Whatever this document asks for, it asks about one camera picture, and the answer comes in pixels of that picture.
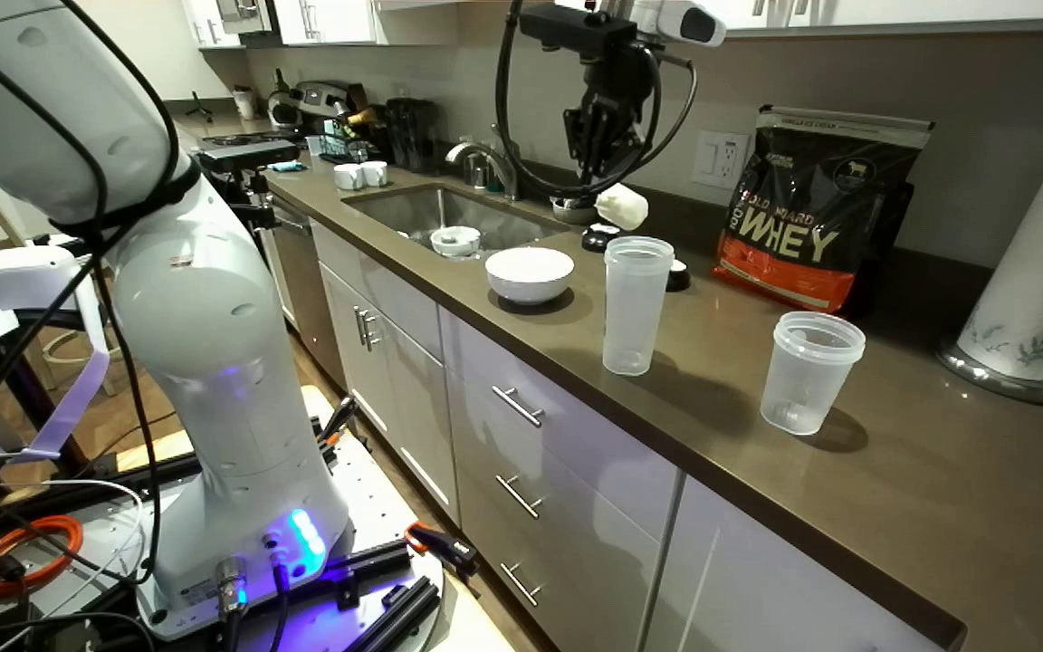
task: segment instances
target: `kitchen counter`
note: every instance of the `kitchen counter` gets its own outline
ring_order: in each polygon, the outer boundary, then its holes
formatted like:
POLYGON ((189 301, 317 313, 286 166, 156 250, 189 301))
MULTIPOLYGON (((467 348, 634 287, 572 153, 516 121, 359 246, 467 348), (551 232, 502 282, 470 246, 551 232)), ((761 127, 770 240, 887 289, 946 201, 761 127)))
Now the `kitchen counter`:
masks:
POLYGON ((575 259, 569 301, 506 313, 480 266, 353 213, 322 163, 272 190, 923 634, 948 640, 962 622, 971 652, 1043 652, 1043 407, 869 336, 825 432, 793 438, 756 418, 773 301, 692 273, 667 297, 650 372, 626 381, 596 364, 601 259, 575 232, 546 240, 575 259))

